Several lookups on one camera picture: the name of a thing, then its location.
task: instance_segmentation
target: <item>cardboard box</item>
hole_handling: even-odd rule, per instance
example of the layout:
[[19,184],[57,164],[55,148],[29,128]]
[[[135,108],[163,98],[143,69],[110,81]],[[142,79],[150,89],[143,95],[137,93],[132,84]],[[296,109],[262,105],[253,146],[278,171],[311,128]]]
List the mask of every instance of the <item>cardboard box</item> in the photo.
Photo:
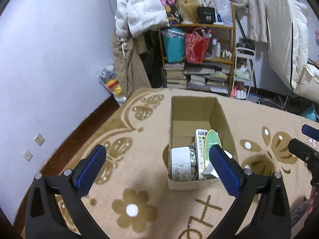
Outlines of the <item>cardboard box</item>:
[[170,190],[198,190],[219,186],[221,184],[220,179],[187,182],[171,179],[172,148],[192,144],[197,129],[217,131],[223,149],[231,153],[238,162],[234,139],[218,99],[216,97],[173,96],[171,105],[168,188]]

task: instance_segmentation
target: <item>paper stack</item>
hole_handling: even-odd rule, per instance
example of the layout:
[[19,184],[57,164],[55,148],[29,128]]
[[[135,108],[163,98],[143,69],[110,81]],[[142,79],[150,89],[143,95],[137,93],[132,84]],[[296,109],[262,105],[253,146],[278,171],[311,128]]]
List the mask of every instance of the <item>paper stack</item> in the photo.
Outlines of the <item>paper stack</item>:
[[187,63],[184,68],[184,74],[190,75],[188,89],[199,89],[221,94],[228,94],[226,82],[229,71],[230,66],[224,64],[216,66],[207,63],[202,65]]
[[167,88],[186,89],[187,79],[184,75],[184,63],[165,64]]

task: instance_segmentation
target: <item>white wall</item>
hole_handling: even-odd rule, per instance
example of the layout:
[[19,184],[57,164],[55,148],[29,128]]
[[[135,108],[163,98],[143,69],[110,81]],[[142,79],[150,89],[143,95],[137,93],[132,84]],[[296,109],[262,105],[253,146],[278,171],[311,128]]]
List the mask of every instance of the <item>white wall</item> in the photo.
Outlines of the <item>white wall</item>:
[[1,15],[0,206],[10,222],[34,175],[109,97],[96,73],[113,56],[114,28],[108,0],[11,0]]
[[[309,48],[308,57],[314,61],[318,60],[318,49],[315,40],[315,30],[319,30],[319,21],[315,16],[313,10],[306,0],[299,0],[308,7],[308,30],[309,30]],[[245,31],[248,33],[248,14],[243,10],[237,10],[238,17],[240,18],[241,25]],[[242,37],[238,24],[236,25],[236,37],[237,42],[239,38]],[[267,44],[263,42],[256,42],[256,60],[254,61],[255,66],[255,76],[257,88],[269,90],[279,94],[287,95],[289,94],[289,89],[278,77],[278,75],[272,70],[268,60]]]

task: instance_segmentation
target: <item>metal screw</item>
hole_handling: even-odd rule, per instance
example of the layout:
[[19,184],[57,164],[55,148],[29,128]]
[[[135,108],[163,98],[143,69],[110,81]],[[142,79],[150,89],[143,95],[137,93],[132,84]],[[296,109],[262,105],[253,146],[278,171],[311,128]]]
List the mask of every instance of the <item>metal screw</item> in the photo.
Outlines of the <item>metal screw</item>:
[[37,174],[35,175],[35,178],[36,178],[37,180],[39,180],[41,177],[42,177],[42,174],[41,174],[41,173],[37,173]]
[[71,169],[66,169],[66,170],[63,172],[63,174],[64,174],[65,176],[69,176],[71,173],[72,173],[72,170],[71,170]]
[[244,173],[246,173],[247,175],[252,175],[252,174],[253,174],[253,171],[252,171],[251,169],[249,169],[249,168],[246,168],[246,169],[244,170]]
[[275,177],[276,177],[277,179],[279,179],[279,178],[281,178],[281,174],[280,174],[279,172],[275,172]]

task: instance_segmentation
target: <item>wall socket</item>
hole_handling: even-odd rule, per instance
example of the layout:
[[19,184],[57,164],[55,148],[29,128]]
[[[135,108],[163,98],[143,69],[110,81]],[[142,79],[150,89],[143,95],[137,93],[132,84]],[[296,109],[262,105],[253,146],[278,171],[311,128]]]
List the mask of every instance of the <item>wall socket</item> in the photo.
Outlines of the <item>wall socket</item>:
[[41,136],[41,134],[39,133],[35,138],[34,138],[34,141],[39,145],[41,146],[45,139],[43,138],[43,136]]
[[33,154],[29,152],[29,150],[26,150],[23,155],[24,159],[26,159],[28,162],[30,162],[30,160],[32,159],[33,157]]

